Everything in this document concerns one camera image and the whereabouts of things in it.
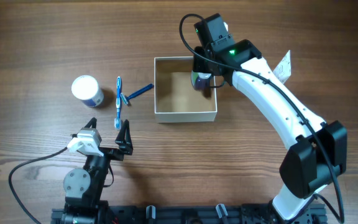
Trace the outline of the blue white toothbrush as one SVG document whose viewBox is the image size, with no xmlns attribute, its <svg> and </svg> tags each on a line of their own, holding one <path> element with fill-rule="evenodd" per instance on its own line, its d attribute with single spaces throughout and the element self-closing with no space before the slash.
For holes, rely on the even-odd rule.
<svg viewBox="0 0 358 224">
<path fill-rule="evenodd" d="M 114 119 L 114 128 L 116 130 L 120 130 L 121 128 L 121 87 L 122 87 L 122 80 L 121 77 L 117 77 L 116 80 L 116 118 Z"/>
</svg>

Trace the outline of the white lidded jar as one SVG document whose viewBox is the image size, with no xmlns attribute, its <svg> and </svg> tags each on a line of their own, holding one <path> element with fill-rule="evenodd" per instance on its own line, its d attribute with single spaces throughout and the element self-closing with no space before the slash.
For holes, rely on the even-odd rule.
<svg viewBox="0 0 358 224">
<path fill-rule="evenodd" d="M 103 91 L 97 80 L 90 75 L 76 78 L 71 85 L 71 92 L 88 107 L 97 107 L 104 100 Z"/>
</svg>

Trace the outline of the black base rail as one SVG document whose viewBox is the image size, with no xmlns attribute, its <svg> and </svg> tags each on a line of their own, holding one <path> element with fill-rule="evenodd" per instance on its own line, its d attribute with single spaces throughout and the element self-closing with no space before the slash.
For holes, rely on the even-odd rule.
<svg viewBox="0 0 358 224">
<path fill-rule="evenodd" d="M 51 223 L 185 223 L 185 218 L 196 215 L 202 223 L 280 223 L 270 212 L 267 204 L 243 204 L 226 206 L 223 214 L 217 206 L 206 207 L 160 207 L 111 206 L 107 217 L 95 213 L 66 213 L 53 209 Z"/>
</svg>

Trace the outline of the white squeeze tube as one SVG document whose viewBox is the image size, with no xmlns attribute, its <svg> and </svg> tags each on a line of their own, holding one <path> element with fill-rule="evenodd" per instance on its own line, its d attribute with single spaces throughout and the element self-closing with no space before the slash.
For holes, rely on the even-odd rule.
<svg viewBox="0 0 358 224">
<path fill-rule="evenodd" d="M 273 70 L 273 74 L 284 84 L 291 77 L 291 50 L 289 50 Z"/>
</svg>

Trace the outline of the blue disposable razor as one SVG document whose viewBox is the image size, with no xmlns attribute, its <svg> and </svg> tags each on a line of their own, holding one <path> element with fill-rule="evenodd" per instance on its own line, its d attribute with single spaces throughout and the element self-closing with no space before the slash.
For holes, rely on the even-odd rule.
<svg viewBox="0 0 358 224">
<path fill-rule="evenodd" d="M 151 90 L 154 87 L 154 85 L 152 83 L 148 84 L 147 86 L 142 87 L 141 89 L 133 92 L 132 94 L 130 94 L 129 96 L 126 96 L 125 94 L 121 93 L 120 97 L 121 100 L 124 102 L 125 105 L 129 105 L 130 104 L 130 100 L 145 93 L 146 91 Z"/>
</svg>

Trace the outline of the clear cap dark bottle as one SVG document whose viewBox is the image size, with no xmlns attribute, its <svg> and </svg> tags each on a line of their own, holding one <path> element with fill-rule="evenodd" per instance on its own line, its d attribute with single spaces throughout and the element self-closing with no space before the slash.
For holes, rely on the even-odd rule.
<svg viewBox="0 0 358 224">
<path fill-rule="evenodd" d="M 212 74 L 191 71 L 191 83 L 193 88 L 201 91 L 210 87 L 210 79 Z"/>
</svg>

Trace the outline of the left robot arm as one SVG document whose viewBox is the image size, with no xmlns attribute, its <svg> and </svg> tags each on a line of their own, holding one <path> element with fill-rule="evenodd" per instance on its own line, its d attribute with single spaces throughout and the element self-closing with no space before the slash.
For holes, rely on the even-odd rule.
<svg viewBox="0 0 358 224">
<path fill-rule="evenodd" d="M 101 136 L 96 129 L 96 118 L 73 135 L 67 148 L 86 156 L 82 168 L 73 169 L 63 180 L 65 206 L 63 210 L 53 210 L 52 223 L 118 223 L 119 220 L 109 208 L 101 194 L 106 176 L 112 174 L 111 161 L 123 161 L 125 155 L 133 153 L 129 121 L 125 120 L 115 143 L 117 148 L 101 147 Z"/>
</svg>

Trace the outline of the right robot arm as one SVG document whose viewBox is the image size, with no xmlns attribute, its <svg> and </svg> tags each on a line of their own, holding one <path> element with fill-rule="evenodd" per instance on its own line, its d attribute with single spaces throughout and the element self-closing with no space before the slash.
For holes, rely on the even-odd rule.
<svg viewBox="0 0 358 224">
<path fill-rule="evenodd" d="M 219 14 L 200 18 L 194 25 L 200 45 L 192 48 L 191 82 L 195 89 L 210 87 L 215 76 L 243 93 L 268 119 L 287 153 L 279 173 L 283 187 L 259 215 L 270 223 L 293 223 L 304 217 L 318 223 L 311 203 L 333 185 L 337 208 L 332 213 L 344 222 L 344 207 L 337 178 L 347 165 L 347 130 L 338 121 L 327 123 L 304 106 L 273 74 L 262 53 L 249 40 L 235 41 Z"/>
</svg>

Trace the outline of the open cardboard box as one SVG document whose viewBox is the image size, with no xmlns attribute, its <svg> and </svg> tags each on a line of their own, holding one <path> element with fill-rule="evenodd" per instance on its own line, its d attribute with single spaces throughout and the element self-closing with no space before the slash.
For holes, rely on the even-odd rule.
<svg viewBox="0 0 358 224">
<path fill-rule="evenodd" d="M 195 90 L 191 83 L 192 69 L 192 57 L 154 58 L 154 114 L 158 123 L 215 120 L 216 90 Z"/>
</svg>

